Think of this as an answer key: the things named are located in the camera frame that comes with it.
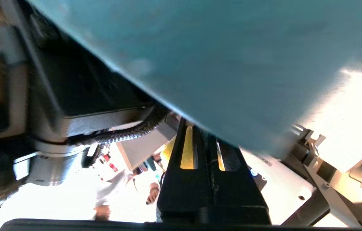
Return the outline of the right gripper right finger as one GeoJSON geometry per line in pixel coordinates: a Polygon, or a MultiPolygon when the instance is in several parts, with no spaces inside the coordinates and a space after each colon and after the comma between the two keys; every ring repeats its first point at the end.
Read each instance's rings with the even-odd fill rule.
{"type": "Polygon", "coordinates": [[[208,137],[211,204],[207,222],[215,224],[270,224],[269,208],[242,152],[214,136],[208,137]]]}

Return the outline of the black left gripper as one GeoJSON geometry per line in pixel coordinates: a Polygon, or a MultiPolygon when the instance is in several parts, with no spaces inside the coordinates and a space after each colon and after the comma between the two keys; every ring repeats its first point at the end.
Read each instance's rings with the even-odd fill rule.
{"type": "Polygon", "coordinates": [[[143,121],[155,101],[59,32],[38,13],[27,15],[29,132],[51,143],[75,143],[143,121]]]}

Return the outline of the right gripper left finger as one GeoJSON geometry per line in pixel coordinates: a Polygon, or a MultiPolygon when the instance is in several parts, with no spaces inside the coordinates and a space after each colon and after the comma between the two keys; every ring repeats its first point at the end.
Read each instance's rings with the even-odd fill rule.
{"type": "Polygon", "coordinates": [[[200,128],[192,128],[193,169],[182,169],[187,123],[181,118],[168,168],[157,201],[157,220],[162,223],[209,224],[213,196],[208,152],[200,128]]]}

